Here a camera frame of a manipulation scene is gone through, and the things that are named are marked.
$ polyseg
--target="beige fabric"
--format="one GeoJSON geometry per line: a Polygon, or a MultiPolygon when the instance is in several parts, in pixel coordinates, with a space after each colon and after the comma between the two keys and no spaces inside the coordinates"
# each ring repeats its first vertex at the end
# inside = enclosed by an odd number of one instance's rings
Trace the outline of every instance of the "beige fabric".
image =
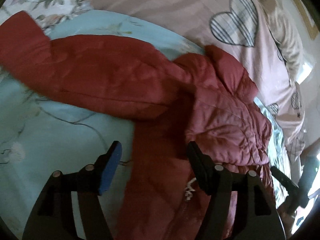
{"type": "Polygon", "coordinates": [[[297,80],[303,65],[303,46],[297,27],[280,0],[258,0],[265,12],[265,17],[292,81],[297,80]]]}
{"type": "Polygon", "coordinates": [[[304,110],[293,109],[291,99],[296,86],[290,83],[283,59],[270,34],[258,0],[251,0],[258,12],[258,27],[253,47],[229,45],[213,36],[211,18],[230,12],[230,0],[89,0],[95,9],[137,17],[167,28],[200,46],[214,44],[233,55],[248,70],[256,83],[258,98],[265,106],[276,105],[276,121],[286,142],[299,132],[304,110]]]}

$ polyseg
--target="white floral bedding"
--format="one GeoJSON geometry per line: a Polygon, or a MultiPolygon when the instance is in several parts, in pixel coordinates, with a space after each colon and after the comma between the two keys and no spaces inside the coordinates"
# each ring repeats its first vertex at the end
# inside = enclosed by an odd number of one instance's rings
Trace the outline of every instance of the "white floral bedding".
{"type": "Polygon", "coordinates": [[[41,28],[48,29],[89,9],[88,0],[6,0],[0,8],[0,24],[24,10],[41,28]]]}

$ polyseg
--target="beige blanket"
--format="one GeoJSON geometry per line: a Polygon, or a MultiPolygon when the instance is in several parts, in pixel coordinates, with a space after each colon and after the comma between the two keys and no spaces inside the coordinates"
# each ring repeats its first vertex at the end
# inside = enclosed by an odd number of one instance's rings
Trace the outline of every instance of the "beige blanket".
{"type": "Polygon", "coordinates": [[[259,99],[283,128],[286,144],[300,131],[304,110],[257,0],[90,0],[95,9],[134,16],[200,46],[233,55],[259,88],[259,99]]]}

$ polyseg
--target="bed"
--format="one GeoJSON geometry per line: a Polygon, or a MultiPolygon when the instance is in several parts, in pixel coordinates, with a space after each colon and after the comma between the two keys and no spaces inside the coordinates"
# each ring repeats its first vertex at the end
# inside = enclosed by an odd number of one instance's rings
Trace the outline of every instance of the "bed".
{"type": "MultiPolygon", "coordinates": [[[[1,13],[8,18],[19,10],[31,10],[35,13],[31,16],[51,39],[75,34],[133,37],[150,42],[169,59],[187,52],[202,54],[208,44],[222,48],[242,63],[256,83],[259,94],[255,103],[272,123],[270,164],[290,176],[285,146],[300,131],[303,105],[299,85],[290,81],[257,0],[89,1],[94,9],[104,11],[90,10],[87,0],[7,0],[10,10],[2,7],[1,13]],[[233,17],[230,12],[243,15],[248,32],[240,31],[236,24],[228,23],[230,29],[219,27],[233,17]]],[[[6,72],[0,74],[0,89],[5,91],[0,98],[1,122],[5,124],[0,150],[4,162],[10,162],[0,166],[1,187],[8,189],[0,193],[2,203],[6,203],[0,209],[2,219],[21,238],[28,214],[52,171],[77,171],[102,154],[113,140],[119,140],[124,147],[123,163],[111,189],[100,199],[107,222],[116,233],[115,218],[130,178],[131,164],[127,161],[131,159],[133,123],[50,101],[6,72]]],[[[287,193],[276,180],[274,189],[278,207],[287,193]]],[[[74,216],[80,226],[76,211],[74,216]]],[[[81,229],[78,234],[83,237],[81,229]]]]}

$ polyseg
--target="wrinkled fabric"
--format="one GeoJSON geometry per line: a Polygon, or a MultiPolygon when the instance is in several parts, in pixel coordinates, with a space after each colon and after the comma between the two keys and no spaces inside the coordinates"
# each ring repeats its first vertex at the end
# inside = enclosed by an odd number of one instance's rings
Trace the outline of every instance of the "wrinkled fabric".
{"type": "MultiPolygon", "coordinates": [[[[0,64],[52,100],[136,121],[133,170],[117,239],[194,239],[209,198],[196,188],[186,143],[233,172],[255,170],[274,200],[266,153],[271,124],[248,72],[211,45],[169,61],[151,44],[112,35],[50,41],[24,12],[0,26],[0,64]]],[[[232,193],[224,237],[236,209],[232,193]]]]}

